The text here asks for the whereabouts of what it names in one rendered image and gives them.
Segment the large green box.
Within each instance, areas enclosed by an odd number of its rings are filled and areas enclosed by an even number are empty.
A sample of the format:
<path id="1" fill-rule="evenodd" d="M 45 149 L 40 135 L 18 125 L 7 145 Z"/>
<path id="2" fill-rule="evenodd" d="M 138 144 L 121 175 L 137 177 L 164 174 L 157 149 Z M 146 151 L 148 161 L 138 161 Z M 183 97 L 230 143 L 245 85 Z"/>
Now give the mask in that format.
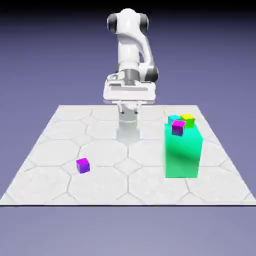
<path id="1" fill-rule="evenodd" d="M 172 134 L 172 126 L 164 125 L 164 172 L 166 178 L 197 178 L 203 137 L 195 125 L 182 136 Z"/>

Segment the small purple cube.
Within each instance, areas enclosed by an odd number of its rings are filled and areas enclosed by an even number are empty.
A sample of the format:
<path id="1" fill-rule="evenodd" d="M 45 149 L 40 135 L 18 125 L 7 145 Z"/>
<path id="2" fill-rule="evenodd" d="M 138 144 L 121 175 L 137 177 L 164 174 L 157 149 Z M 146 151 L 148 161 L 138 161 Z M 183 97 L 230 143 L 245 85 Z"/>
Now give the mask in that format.
<path id="1" fill-rule="evenodd" d="M 80 158 L 76 160 L 76 168 L 80 174 L 90 171 L 90 163 L 87 158 Z"/>
<path id="2" fill-rule="evenodd" d="M 172 122 L 171 127 L 171 134 L 175 136 L 183 136 L 184 128 L 185 128 L 186 122 L 183 120 L 174 120 Z"/>

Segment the small cyan cube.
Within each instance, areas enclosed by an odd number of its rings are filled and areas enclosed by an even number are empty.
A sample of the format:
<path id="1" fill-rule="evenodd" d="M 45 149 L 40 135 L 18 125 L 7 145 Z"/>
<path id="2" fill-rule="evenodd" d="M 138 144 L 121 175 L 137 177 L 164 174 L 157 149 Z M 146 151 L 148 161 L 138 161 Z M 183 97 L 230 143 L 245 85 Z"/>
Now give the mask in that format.
<path id="1" fill-rule="evenodd" d="M 168 116 L 168 124 L 169 125 L 172 125 L 172 123 L 174 122 L 174 121 L 181 121 L 182 119 L 181 119 L 181 117 L 179 116 L 179 115 L 169 115 Z"/>

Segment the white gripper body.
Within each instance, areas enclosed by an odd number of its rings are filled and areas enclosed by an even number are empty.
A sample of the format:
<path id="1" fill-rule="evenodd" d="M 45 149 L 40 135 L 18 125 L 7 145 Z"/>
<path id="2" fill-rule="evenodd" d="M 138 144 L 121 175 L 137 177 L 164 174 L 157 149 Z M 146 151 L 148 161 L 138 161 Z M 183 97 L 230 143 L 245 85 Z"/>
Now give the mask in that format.
<path id="1" fill-rule="evenodd" d="M 103 89 L 103 100 L 106 103 L 140 102 L 153 104 L 156 99 L 154 82 L 134 81 L 135 85 L 126 85 L 123 80 L 106 80 Z"/>

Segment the small yellow cube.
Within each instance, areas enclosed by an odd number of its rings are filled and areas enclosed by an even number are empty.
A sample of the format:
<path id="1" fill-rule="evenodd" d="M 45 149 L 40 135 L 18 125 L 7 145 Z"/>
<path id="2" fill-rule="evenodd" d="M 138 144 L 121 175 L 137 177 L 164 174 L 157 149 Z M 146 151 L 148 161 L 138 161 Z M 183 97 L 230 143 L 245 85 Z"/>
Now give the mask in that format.
<path id="1" fill-rule="evenodd" d="M 181 114 L 180 118 L 185 122 L 185 129 L 194 128 L 195 126 L 195 117 L 191 114 Z"/>

